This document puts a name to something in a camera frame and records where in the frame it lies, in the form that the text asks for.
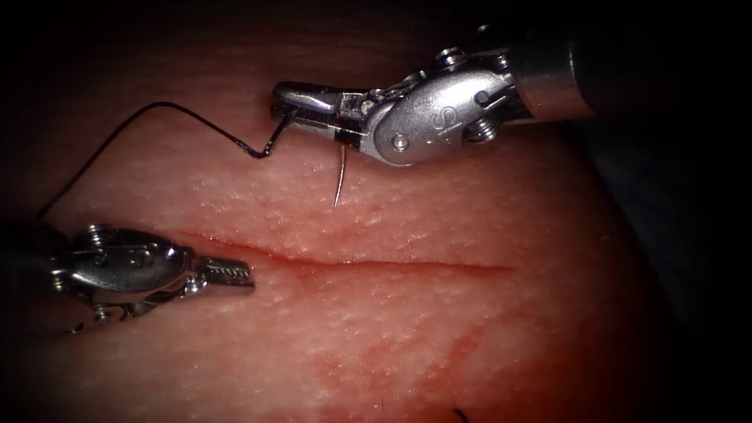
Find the skin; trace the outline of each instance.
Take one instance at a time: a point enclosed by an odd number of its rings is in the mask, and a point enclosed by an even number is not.
[[[27,142],[6,156],[9,214],[30,218],[146,103],[180,103],[261,147],[274,130],[275,82],[386,86],[460,36],[447,33],[449,16],[338,11],[187,14],[189,23],[64,45],[69,59],[45,74],[45,95],[23,117]],[[494,143],[413,168],[350,154],[332,209],[337,169],[338,146],[303,132],[256,161],[175,111],[140,118],[46,220],[66,233],[91,222],[150,230],[243,259],[257,291],[17,346],[23,359],[9,380],[34,399],[26,412],[61,421],[656,416],[663,302],[560,128],[507,128]]]

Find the metal pivot screw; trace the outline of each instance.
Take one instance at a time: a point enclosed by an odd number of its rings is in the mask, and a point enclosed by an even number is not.
[[[405,151],[407,150],[409,145],[410,145],[410,142],[407,140],[407,137],[404,135],[400,134],[392,138],[392,147],[394,147],[394,149],[397,151]]]
[[[444,49],[436,55],[436,61],[444,67],[451,66],[465,57],[465,54],[458,47]]]
[[[369,112],[369,111],[371,111],[371,108],[373,108],[373,106],[374,106],[375,104],[376,104],[376,103],[374,103],[374,102],[372,102],[372,101],[370,101],[370,100],[366,100],[366,101],[362,102],[362,103],[360,104],[360,113],[361,113],[361,114],[362,114],[363,116],[367,115],[367,114],[368,114],[368,112]]]
[[[186,279],[186,286],[183,288],[185,290],[183,295],[197,294],[206,287],[206,284],[207,281],[203,277],[189,276]]]
[[[110,319],[110,314],[106,312],[103,309],[96,310],[96,314],[94,314],[94,323],[96,324],[105,324]]]
[[[485,106],[486,103],[488,103],[489,99],[490,99],[490,97],[488,96],[488,92],[478,91],[475,94],[475,102],[478,103],[481,106]]]

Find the black suture thread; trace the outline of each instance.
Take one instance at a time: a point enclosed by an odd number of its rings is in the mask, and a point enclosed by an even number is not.
[[[144,107],[141,107],[141,109],[136,111],[128,119],[125,119],[121,124],[119,124],[119,126],[114,131],[112,131],[110,136],[108,136],[107,139],[104,140],[104,143],[102,143],[102,145],[100,145],[99,148],[96,149],[94,154],[92,154],[92,156],[89,157],[86,163],[84,163],[84,165],[81,166],[80,169],[78,169],[78,172],[76,172],[76,174],[73,175],[72,178],[70,178],[70,180],[63,186],[63,188],[61,188],[60,191],[58,191],[49,201],[47,201],[47,203],[45,203],[44,206],[42,206],[42,208],[39,209],[36,216],[34,217],[34,220],[40,220],[43,217],[45,217],[47,212],[49,212],[49,210],[55,206],[55,204],[60,200],[60,198],[62,198],[66,193],[68,193],[68,191],[71,190],[71,188],[73,188],[73,185],[75,185],[76,182],[78,182],[78,180],[86,173],[86,171],[88,171],[89,168],[92,167],[92,165],[94,164],[94,161],[96,161],[96,159],[99,158],[102,152],[115,140],[115,138],[118,137],[118,135],[120,135],[121,132],[123,132],[125,128],[128,127],[128,125],[133,123],[133,121],[136,120],[142,114],[145,114],[147,111],[156,109],[158,107],[167,107],[170,109],[183,112],[184,114],[187,114],[188,116],[191,116],[192,118],[196,119],[202,124],[208,126],[211,129],[214,129],[215,131],[225,136],[225,138],[232,141],[236,146],[240,147],[241,150],[243,150],[246,154],[248,154],[249,156],[253,158],[263,159],[264,157],[268,157],[270,154],[270,151],[268,151],[268,148],[264,149],[264,151],[256,151],[252,149],[251,146],[244,143],[241,139],[230,134],[229,132],[225,131],[219,126],[211,123],[209,120],[193,112],[192,110],[186,109],[185,107],[180,106],[179,104],[172,103],[169,101],[157,101],[154,103],[147,104]]]

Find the silver metal instrument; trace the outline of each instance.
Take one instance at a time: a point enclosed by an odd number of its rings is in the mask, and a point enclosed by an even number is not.
[[[280,125],[326,136],[392,166],[485,143],[505,114],[524,111],[503,51],[469,56],[447,49],[386,89],[281,82],[273,94],[282,101],[272,109]]]
[[[510,123],[676,111],[685,102],[672,49],[638,32],[588,21],[509,39],[483,25],[462,48],[385,89],[280,82],[269,144],[289,126],[408,166],[490,141]]]
[[[221,287],[222,294],[230,295],[251,294],[255,289],[245,262],[198,255],[190,247],[148,232],[106,224],[87,226],[73,240],[55,230],[46,230],[42,237],[26,232],[27,239],[36,237],[36,244],[51,244],[54,238],[57,248],[35,248],[33,254],[16,253],[16,257],[4,251],[8,259],[2,273],[7,285],[33,296],[29,303],[42,310],[29,312],[33,315],[29,317],[41,316],[36,326],[46,331],[77,333],[142,316],[210,287]],[[23,236],[19,233],[15,239],[24,242]],[[7,271],[9,266],[15,266],[15,272]]]

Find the pink skin surface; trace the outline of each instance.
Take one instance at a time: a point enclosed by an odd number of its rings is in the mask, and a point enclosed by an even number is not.
[[[279,12],[238,13],[69,45],[85,65],[42,81],[29,142],[3,168],[12,208],[30,215],[146,103],[180,103],[261,147],[276,81],[389,85],[449,37],[441,21],[391,16],[399,30],[385,31],[308,13],[287,16],[293,31],[279,31]],[[649,416],[657,289],[556,127],[508,128],[413,168],[350,154],[332,209],[337,169],[338,147],[302,132],[256,161],[175,111],[142,117],[48,221],[243,259],[258,289],[29,347],[13,377],[37,381],[28,395],[71,421]]]

